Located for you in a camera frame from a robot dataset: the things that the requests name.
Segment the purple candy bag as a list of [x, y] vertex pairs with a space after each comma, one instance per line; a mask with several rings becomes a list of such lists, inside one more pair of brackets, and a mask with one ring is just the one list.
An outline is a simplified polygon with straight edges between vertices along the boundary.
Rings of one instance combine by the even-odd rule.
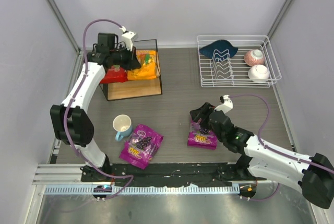
[[138, 124], [124, 144], [120, 159], [145, 169], [161, 146], [163, 136], [144, 124]]
[[187, 145], [215, 150], [218, 139], [213, 131], [202, 128], [198, 123], [190, 121]]

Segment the orange candy bag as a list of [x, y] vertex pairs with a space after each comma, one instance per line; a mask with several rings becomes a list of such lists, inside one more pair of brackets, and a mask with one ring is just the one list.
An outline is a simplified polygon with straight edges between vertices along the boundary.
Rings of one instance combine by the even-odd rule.
[[141, 67], [127, 72], [127, 79], [129, 81], [149, 80], [158, 77], [156, 50], [137, 50], [136, 57]]

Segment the red candy bag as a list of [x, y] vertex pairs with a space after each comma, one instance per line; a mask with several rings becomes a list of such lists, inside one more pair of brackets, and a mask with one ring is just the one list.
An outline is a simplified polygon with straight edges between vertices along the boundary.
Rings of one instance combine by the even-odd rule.
[[100, 84], [111, 84], [116, 82], [127, 82], [127, 71], [120, 66], [112, 66], [105, 74]]

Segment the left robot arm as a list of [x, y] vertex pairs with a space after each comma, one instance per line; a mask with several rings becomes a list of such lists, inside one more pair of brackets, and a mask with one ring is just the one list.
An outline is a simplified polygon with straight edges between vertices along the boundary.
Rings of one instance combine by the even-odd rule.
[[134, 47], [136, 36], [132, 31], [125, 31], [120, 37], [99, 33], [92, 51], [84, 51], [82, 71], [71, 92], [60, 105], [50, 109], [56, 139], [70, 145], [87, 167], [103, 175], [110, 173], [110, 162], [93, 139], [94, 126], [87, 111], [93, 93], [112, 66], [129, 70], [140, 67]]

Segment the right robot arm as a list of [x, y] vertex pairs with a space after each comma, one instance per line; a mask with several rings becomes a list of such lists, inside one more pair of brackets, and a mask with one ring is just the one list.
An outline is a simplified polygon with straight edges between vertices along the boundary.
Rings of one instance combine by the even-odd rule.
[[218, 107], [206, 102], [190, 111], [191, 119], [213, 131], [229, 151], [240, 154], [236, 163], [239, 176], [268, 179], [300, 192], [310, 203], [328, 209], [333, 201], [333, 165], [319, 153], [303, 155], [281, 148], [259, 135], [235, 126], [226, 112], [231, 106]]

